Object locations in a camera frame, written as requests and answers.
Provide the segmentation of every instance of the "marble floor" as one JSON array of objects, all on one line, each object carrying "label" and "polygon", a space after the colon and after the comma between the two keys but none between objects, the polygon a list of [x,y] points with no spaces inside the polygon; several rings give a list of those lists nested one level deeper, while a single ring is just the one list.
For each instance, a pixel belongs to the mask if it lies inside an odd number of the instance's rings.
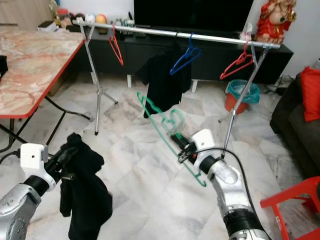
[{"label": "marble floor", "polygon": [[[133,87],[128,88],[125,76],[101,75],[100,82],[119,103],[114,105],[102,97],[98,136],[94,135],[94,121],[67,114],[49,145],[49,152],[55,153],[67,136],[76,132],[104,157],[105,164],[97,175],[113,194],[114,212],[101,227],[98,239],[228,239],[213,187],[199,185],[178,163],[150,121],[143,118],[137,91],[146,94],[147,87],[135,81]],[[196,92],[183,95],[181,104],[173,108],[184,115],[185,124],[180,128],[184,135],[209,128],[217,146],[223,145],[229,121],[225,118],[219,123],[218,119],[228,115],[224,108],[225,88],[224,82],[199,82]],[[66,82],[52,99],[66,109],[95,117],[96,89],[86,73]],[[261,209],[259,202],[303,179],[291,151],[269,126],[279,99],[275,93],[262,91],[260,102],[237,117],[228,145],[243,164],[255,208],[273,240],[281,239],[277,222],[272,210]],[[21,136],[44,144],[60,115],[59,110],[44,101]],[[154,119],[157,123],[160,121],[159,116]],[[0,148],[7,140],[8,136],[1,131]],[[19,146],[19,142],[15,142],[12,151]],[[226,160],[238,167],[230,156]],[[19,160],[8,157],[0,166],[0,194],[23,180]],[[31,220],[28,240],[42,240],[44,236],[50,240],[68,239],[70,218],[60,214],[59,204],[60,187],[57,186],[43,196]],[[291,220],[292,207],[285,205],[283,209],[288,215],[287,227],[292,237],[304,234],[308,227],[295,227],[297,221]]]}]

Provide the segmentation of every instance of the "black cloth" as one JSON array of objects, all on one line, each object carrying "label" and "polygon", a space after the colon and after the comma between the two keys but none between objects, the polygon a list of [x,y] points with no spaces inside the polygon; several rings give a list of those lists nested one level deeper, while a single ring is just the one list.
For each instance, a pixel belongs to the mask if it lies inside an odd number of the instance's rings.
[{"label": "black cloth", "polygon": [[61,149],[78,147],[79,151],[66,164],[62,173],[75,174],[74,180],[62,179],[60,212],[71,215],[68,236],[71,240],[96,240],[100,227],[112,215],[112,196],[96,176],[104,158],[82,142],[80,135],[71,134]]},{"label": "black cloth", "polygon": [[8,71],[8,65],[7,65],[7,56],[0,55],[0,80],[1,77],[3,77]]},{"label": "black cloth", "polygon": [[[149,84],[147,97],[163,112],[169,110],[173,105],[179,104],[182,93],[185,93],[191,86],[191,64],[186,65],[173,75],[170,75],[171,68],[177,60],[185,53],[177,43],[150,58],[136,73],[144,85]],[[183,65],[190,58],[179,63]],[[150,114],[156,114],[149,103],[145,104]]]}]

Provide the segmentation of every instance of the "electrical cord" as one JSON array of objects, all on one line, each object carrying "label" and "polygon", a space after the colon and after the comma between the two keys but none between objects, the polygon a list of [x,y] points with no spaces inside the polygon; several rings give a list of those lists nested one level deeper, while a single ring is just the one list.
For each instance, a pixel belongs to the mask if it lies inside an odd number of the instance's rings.
[{"label": "electrical cord", "polygon": [[290,76],[290,75],[282,75],[281,78],[280,78],[280,81],[279,81],[279,83],[278,83],[277,85],[275,85],[275,84],[266,84],[266,85],[264,85],[265,88],[266,88],[269,92],[276,93],[275,90],[272,90],[272,89],[270,89],[269,87],[272,87],[272,88],[276,88],[276,89],[277,89],[277,88],[282,84],[282,81],[283,81],[283,78],[284,78],[284,77],[288,77],[288,78],[290,78],[292,81],[295,80],[295,79],[294,79],[292,76]]},{"label": "electrical cord", "polygon": [[[261,222],[260,222],[260,219],[258,218],[258,214],[256,212],[256,209],[255,209],[255,206],[254,206],[254,203],[252,201],[252,198],[251,198],[251,195],[250,195],[250,191],[249,191],[249,186],[248,186],[248,182],[247,182],[247,177],[246,177],[246,174],[245,174],[245,170],[244,170],[244,167],[242,166],[241,164],[241,161],[240,159],[238,158],[238,156],[231,150],[227,149],[227,148],[224,148],[224,147],[218,147],[218,146],[215,146],[215,147],[210,147],[210,148],[206,148],[206,149],[203,149],[203,150],[199,150],[199,151],[196,151],[194,152],[193,154],[198,154],[198,153],[202,153],[202,152],[206,152],[206,151],[210,151],[210,150],[225,150],[227,153],[231,154],[232,156],[234,156],[234,158],[236,159],[236,161],[238,162],[239,164],[239,167],[240,167],[240,170],[241,170],[241,173],[242,173],[242,178],[243,178],[243,182],[244,182],[244,187],[245,187],[245,191],[246,191],[246,194],[248,196],[248,200],[249,200],[249,203],[252,207],[252,210],[253,210],[253,213],[257,219],[257,221],[259,222],[259,224],[262,226]],[[271,237],[269,236],[269,234],[265,231],[265,233],[267,234],[268,238],[270,240]]]},{"label": "electrical cord", "polygon": [[17,151],[12,151],[12,152],[9,152],[7,154],[5,154],[3,157],[1,157],[0,159],[0,164],[9,156],[11,155],[16,155],[18,158],[20,158],[20,148],[17,150]]}]

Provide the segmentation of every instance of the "black tv screen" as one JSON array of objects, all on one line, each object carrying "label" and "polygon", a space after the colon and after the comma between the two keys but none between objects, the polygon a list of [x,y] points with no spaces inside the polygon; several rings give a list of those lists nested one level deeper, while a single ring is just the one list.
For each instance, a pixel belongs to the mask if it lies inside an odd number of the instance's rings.
[{"label": "black tv screen", "polygon": [[136,25],[241,32],[253,0],[134,0]]}]

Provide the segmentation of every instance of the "sofa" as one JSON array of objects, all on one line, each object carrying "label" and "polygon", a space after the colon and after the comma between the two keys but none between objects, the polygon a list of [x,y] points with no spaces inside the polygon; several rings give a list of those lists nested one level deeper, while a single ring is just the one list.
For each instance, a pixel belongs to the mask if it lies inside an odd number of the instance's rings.
[{"label": "sofa", "polygon": [[305,121],[301,76],[288,86],[270,121],[289,145],[307,178],[320,176],[320,120]]}]

